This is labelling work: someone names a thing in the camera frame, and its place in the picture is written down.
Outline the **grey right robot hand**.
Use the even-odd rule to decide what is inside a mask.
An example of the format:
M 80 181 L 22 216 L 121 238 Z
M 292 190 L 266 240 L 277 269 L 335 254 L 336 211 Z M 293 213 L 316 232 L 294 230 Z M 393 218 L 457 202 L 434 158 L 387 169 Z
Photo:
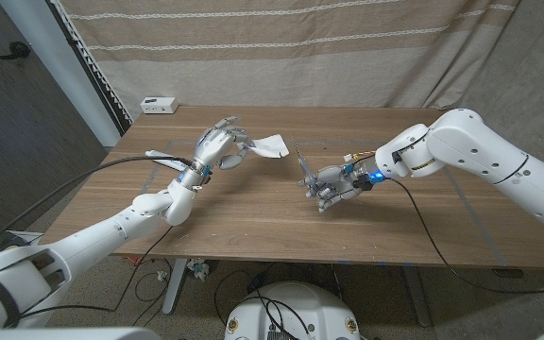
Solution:
M 342 200 L 352 199 L 363 191 L 370 191 L 375 184 L 386 179 L 373 156 L 326 166 L 315 174 L 307 169 L 304 162 L 300 166 L 304 179 L 297 185 L 307 187 L 306 196 L 317 199 L 320 213 Z

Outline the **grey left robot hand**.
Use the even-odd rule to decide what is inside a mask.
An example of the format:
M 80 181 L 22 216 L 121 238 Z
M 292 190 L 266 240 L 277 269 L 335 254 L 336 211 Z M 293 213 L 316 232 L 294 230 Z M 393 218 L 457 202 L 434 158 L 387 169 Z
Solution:
M 247 155 L 247 148 L 254 146 L 243 127 L 234 126 L 239 117 L 222 119 L 207 129 L 196 143 L 194 160 L 180 173 L 178 183 L 187 189 L 206 184 L 212 169 L 221 170 L 238 166 Z

